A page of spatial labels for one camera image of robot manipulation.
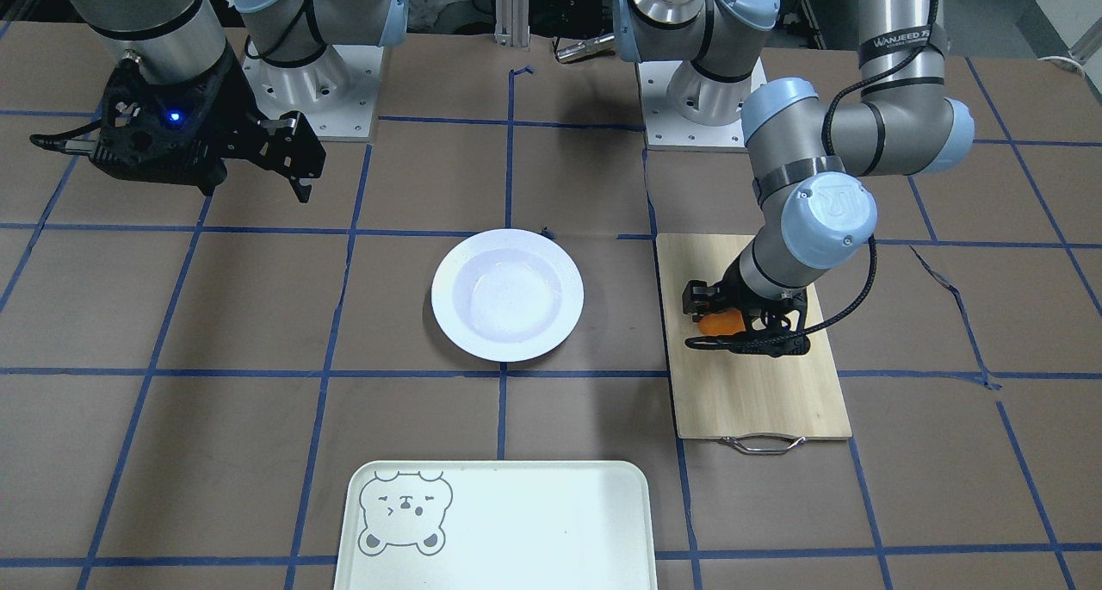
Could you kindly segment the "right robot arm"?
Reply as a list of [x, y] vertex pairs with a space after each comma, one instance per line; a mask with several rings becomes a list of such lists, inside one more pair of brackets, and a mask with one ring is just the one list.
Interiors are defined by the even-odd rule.
[[287, 178], [307, 202], [323, 173], [318, 117], [359, 97], [341, 46], [402, 43], [409, 0], [233, 0], [249, 43], [233, 51], [215, 0], [71, 0], [115, 68], [100, 115], [40, 149], [86, 157], [109, 176], [212, 196], [228, 159]]

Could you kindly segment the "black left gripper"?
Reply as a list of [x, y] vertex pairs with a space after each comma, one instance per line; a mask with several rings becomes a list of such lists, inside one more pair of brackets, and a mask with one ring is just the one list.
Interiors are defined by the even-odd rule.
[[739, 310], [746, 331], [721, 336], [719, 347], [736, 354], [803, 356], [811, 347], [804, 328], [808, 314], [807, 290], [771, 299], [757, 296], [741, 279], [741, 269], [731, 267], [717, 285], [689, 280], [682, 292], [682, 312], [694, 323], [706, 317]]

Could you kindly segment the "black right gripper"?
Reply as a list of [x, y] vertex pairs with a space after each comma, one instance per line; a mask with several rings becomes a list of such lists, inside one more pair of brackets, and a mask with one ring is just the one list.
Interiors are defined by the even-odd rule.
[[125, 181], [194, 186], [209, 196], [225, 181], [225, 158], [276, 171], [306, 204], [326, 150], [306, 114], [259, 119], [231, 44], [201, 75], [166, 86], [145, 81], [136, 58], [118, 61], [102, 92], [94, 167]]

